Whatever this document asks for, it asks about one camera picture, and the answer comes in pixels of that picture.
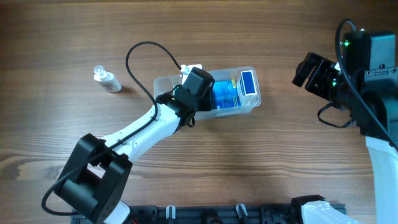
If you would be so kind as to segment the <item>clear plastic container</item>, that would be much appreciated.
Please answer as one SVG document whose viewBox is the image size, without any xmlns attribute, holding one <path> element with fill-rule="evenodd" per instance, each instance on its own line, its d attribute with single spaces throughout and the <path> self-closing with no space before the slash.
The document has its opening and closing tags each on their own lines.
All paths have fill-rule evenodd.
<svg viewBox="0 0 398 224">
<path fill-rule="evenodd" d="M 236 67 L 208 72 L 215 79 L 205 111 L 197 111 L 195 119 L 247 114 L 261 104 L 261 92 L 253 67 Z"/>
</svg>

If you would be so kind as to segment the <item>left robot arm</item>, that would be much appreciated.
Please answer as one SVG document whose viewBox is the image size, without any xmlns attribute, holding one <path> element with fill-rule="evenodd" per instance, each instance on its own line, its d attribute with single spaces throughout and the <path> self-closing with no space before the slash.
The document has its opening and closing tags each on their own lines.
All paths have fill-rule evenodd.
<svg viewBox="0 0 398 224">
<path fill-rule="evenodd" d="M 133 163 L 182 126 L 192 127 L 214 84 L 208 72 L 194 67 L 183 84 L 159 95 L 129 126 L 101 139 L 83 136 L 52 191 L 89 223 L 125 223 L 131 210 L 121 196 Z"/>
</svg>

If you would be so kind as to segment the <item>blue Vicks lozenge box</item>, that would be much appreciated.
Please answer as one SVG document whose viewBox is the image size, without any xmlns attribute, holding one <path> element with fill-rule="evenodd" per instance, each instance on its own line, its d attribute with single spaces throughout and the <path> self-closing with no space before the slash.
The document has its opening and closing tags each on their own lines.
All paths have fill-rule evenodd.
<svg viewBox="0 0 398 224">
<path fill-rule="evenodd" d="M 212 94 L 214 109 L 235 108 L 241 106 L 234 79 L 215 82 Z"/>
</svg>

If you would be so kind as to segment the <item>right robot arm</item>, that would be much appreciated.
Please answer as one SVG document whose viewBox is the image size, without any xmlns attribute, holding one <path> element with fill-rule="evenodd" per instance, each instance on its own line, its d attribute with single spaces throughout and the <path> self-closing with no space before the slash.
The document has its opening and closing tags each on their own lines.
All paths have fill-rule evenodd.
<svg viewBox="0 0 398 224">
<path fill-rule="evenodd" d="M 348 78 L 366 106 L 378 120 L 375 123 L 354 98 L 345 83 L 339 63 L 310 52 L 299 63 L 292 83 L 326 99 L 322 107 L 349 110 L 348 127 L 356 123 L 365 137 L 374 175 L 376 221 L 397 223 L 397 149 L 381 131 L 384 127 L 397 141 L 396 36 L 393 32 L 348 32 L 344 35 L 343 63 Z"/>
</svg>

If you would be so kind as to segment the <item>white bottle with clear cap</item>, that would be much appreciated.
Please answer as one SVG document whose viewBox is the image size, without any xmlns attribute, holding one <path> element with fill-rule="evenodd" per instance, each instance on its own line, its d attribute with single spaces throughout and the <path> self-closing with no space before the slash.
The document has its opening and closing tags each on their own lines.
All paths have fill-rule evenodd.
<svg viewBox="0 0 398 224">
<path fill-rule="evenodd" d="M 117 78 L 110 72 L 107 72 L 102 65 L 97 65 L 94 70 L 93 78 L 100 84 L 105 91 L 114 93 L 121 91 L 122 86 Z"/>
</svg>

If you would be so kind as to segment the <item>white box with blue panel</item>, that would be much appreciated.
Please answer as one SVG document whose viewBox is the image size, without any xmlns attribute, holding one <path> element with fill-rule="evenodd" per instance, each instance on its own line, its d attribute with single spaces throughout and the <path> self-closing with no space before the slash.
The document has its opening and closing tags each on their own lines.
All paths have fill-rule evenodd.
<svg viewBox="0 0 398 224">
<path fill-rule="evenodd" d="M 241 72 L 237 81 L 237 91 L 241 106 L 257 102 L 257 88 L 252 70 Z"/>
</svg>

